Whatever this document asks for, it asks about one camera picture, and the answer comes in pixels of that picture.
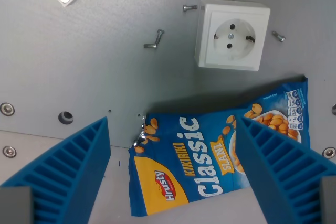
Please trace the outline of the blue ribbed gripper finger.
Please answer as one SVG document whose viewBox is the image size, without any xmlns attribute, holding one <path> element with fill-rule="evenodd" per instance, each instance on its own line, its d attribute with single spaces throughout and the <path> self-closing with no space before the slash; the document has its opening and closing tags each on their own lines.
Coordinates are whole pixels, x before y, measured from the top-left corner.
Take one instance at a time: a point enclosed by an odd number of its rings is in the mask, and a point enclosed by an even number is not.
<svg viewBox="0 0 336 224">
<path fill-rule="evenodd" d="M 56 144 L 2 187 L 29 187 L 34 223 L 88 223 L 111 156 L 103 117 Z"/>
<path fill-rule="evenodd" d="M 320 187 L 335 163 L 254 120 L 237 118 L 236 154 L 267 223 L 322 223 Z"/>
</svg>

